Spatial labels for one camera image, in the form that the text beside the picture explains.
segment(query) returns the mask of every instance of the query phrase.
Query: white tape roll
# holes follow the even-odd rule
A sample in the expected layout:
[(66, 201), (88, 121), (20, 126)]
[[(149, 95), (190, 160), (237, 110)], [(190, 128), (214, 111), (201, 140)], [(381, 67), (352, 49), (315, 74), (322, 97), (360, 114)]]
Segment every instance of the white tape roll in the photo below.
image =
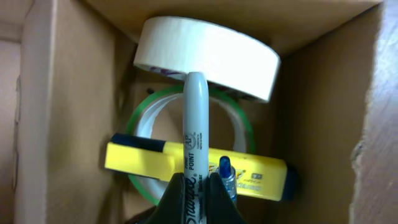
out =
[(208, 81), (269, 101), (279, 56), (247, 35), (209, 22), (154, 17), (144, 24), (135, 66), (183, 80), (202, 72)]

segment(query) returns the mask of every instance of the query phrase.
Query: clear packing tape roll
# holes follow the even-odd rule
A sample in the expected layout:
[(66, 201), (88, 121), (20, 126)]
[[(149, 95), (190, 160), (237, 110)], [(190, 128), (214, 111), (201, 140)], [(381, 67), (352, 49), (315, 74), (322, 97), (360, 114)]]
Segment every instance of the clear packing tape roll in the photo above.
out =
[[(176, 85), (148, 96), (133, 112), (126, 134), (144, 138), (152, 136), (155, 119), (160, 111), (171, 101), (182, 97), (183, 85)], [(210, 89), (210, 98), (226, 110), (234, 129), (233, 150), (237, 152), (256, 152), (254, 134), (249, 120), (239, 105), (227, 94)], [(162, 198), (168, 182), (148, 177), (129, 175), (136, 189), (149, 201), (157, 205)]]

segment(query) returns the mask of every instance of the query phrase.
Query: brown cardboard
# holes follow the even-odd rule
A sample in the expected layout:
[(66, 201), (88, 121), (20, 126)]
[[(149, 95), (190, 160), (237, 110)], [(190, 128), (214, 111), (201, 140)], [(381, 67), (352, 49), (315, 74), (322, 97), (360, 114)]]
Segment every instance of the brown cardboard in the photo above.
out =
[(362, 135), (380, 15), (371, 9), (285, 59), (274, 155), (296, 164), (302, 188), (267, 214), (273, 223), (348, 222), (350, 157)]
[(0, 223), (14, 216), (12, 170), (21, 45), (0, 40)]
[(0, 21), (0, 40), (21, 42), (22, 26)]
[(33, 0), (1, 0), (0, 21), (23, 25)]
[[(284, 46), (279, 49), (282, 53), (374, 4), (103, 2), (111, 11), (117, 7), (114, 12), (119, 13), (114, 16), (127, 25), (136, 18), (130, 27), (136, 32), (146, 17), (154, 14), (214, 18), (213, 22), (262, 40), (271, 36), (271, 45), (274, 39), (269, 34), (278, 39), (281, 30), (286, 35), (279, 43)], [(303, 189), (293, 202), (239, 198), (238, 208), (248, 223), (349, 222), (355, 178), (350, 155), (361, 139), (366, 91), (375, 76), (373, 49), (381, 18), (378, 8), (371, 9), (285, 58), (270, 104), (239, 101), (246, 110), (255, 108), (248, 116), (259, 153), (286, 159), (303, 177)], [(135, 106), (147, 96), (146, 90), (175, 83), (131, 68), (134, 49), (135, 44), (80, 2), (35, 1), (22, 35), (15, 223), (122, 223), (152, 206), (125, 175), (103, 170), (101, 163), (106, 141), (124, 129)], [(178, 107), (177, 103), (168, 110), (178, 111)], [(177, 139), (177, 128), (164, 127), (175, 118), (167, 111), (162, 116), (165, 119), (157, 123), (155, 135)], [(364, 220), (359, 212), (367, 211), (365, 202), (356, 198), (355, 203), (360, 207), (354, 209), (354, 216)]]
[(378, 2), (161, 0), (154, 4), (140, 0), (86, 1), (135, 41), (147, 19), (173, 15), (236, 29), (267, 43), (280, 55), (297, 50)]

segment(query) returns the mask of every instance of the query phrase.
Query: blue pen tip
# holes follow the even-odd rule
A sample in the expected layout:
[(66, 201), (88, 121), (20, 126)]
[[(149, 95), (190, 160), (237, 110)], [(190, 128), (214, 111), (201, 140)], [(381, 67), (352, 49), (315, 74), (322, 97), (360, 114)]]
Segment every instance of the blue pen tip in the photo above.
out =
[(232, 174), (231, 161), (228, 156), (220, 158), (220, 176), (221, 178), (228, 178)]

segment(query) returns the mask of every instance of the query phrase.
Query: cardboard wall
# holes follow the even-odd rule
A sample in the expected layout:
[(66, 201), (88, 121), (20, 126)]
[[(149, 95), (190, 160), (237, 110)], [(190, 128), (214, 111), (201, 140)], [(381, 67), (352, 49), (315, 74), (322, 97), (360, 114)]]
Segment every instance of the cardboard wall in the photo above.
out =
[(302, 186), (294, 201), (274, 204), (271, 223), (349, 222), (351, 154), (361, 140), (380, 18), (375, 7), (284, 60), (274, 155), (298, 169)]
[(377, 1), (176, 1), (86, 0), (138, 41), (144, 22), (154, 16), (202, 19), (244, 32), (280, 55), (303, 47), (350, 20)]
[(100, 152), (135, 45), (81, 3), (49, 0), (35, 2), (22, 42), (15, 223), (119, 223)]
[(21, 45), (0, 40), (0, 223), (14, 216), (14, 124)]
[(0, 1), (0, 39), (21, 42), (22, 25), (33, 0)]

